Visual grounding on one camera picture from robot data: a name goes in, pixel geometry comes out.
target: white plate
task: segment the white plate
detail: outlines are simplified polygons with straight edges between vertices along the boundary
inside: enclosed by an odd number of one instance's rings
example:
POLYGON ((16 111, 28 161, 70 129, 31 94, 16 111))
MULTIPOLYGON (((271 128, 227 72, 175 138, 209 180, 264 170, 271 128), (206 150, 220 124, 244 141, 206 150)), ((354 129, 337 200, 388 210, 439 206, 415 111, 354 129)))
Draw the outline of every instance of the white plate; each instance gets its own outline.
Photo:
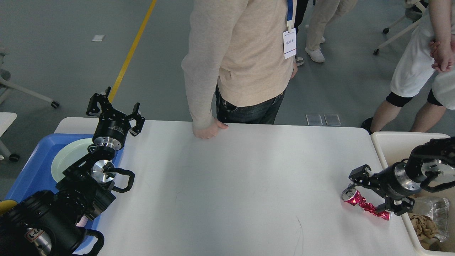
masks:
POLYGON ((63 171, 85 156, 88 153, 87 147, 92 144, 91 138, 83 138, 62 148, 52 161, 51 175, 54 180, 56 182, 62 180, 65 177, 63 171))

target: white shorts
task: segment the white shorts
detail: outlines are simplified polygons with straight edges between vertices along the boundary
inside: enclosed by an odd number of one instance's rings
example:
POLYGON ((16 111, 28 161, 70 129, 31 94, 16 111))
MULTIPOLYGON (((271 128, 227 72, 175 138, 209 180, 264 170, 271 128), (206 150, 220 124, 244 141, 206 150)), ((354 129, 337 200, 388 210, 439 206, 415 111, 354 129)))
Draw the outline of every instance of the white shorts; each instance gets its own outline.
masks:
MULTIPOLYGON (((390 89, 398 96, 414 97, 435 72, 431 67, 434 59, 430 57, 430 48, 428 47, 429 42, 434 39, 434 33, 424 31, 426 27, 419 26, 415 29, 411 41, 395 68, 390 89)), ((432 89, 435 98, 444 107, 455 109, 455 70, 438 73, 432 89)))

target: white badge card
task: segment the white badge card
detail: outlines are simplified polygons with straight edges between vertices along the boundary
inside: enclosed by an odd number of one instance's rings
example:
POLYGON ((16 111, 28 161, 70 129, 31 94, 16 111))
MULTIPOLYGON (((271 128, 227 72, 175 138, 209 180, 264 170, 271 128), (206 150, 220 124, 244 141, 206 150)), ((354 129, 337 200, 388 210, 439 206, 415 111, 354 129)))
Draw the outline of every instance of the white badge card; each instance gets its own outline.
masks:
POLYGON ((287 59, 297 54, 297 39, 295 28, 283 32, 284 58, 287 59))

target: blue lanyard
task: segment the blue lanyard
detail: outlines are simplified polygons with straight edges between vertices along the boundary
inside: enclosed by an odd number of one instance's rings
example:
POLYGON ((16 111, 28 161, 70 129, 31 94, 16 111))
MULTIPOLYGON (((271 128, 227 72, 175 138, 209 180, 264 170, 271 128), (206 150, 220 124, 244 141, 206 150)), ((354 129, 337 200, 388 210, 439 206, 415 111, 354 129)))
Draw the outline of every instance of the blue lanyard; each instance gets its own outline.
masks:
POLYGON ((294 4, 292 0, 288 0, 288 19, 286 21, 292 20, 292 14, 294 12, 294 4))

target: lanyard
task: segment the lanyard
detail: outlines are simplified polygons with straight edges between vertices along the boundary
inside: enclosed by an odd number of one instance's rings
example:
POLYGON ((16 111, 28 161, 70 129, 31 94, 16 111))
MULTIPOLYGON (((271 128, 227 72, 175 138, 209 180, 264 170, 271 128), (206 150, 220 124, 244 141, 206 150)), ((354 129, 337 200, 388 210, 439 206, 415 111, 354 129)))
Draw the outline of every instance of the lanyard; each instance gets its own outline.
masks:
POLYGON ((288 27, 288 31, 291 32, 292 29, 292 14, 294 11, 294 4, 292 0, 288 0, 288 18, 286 19, 286 26, 288 27))

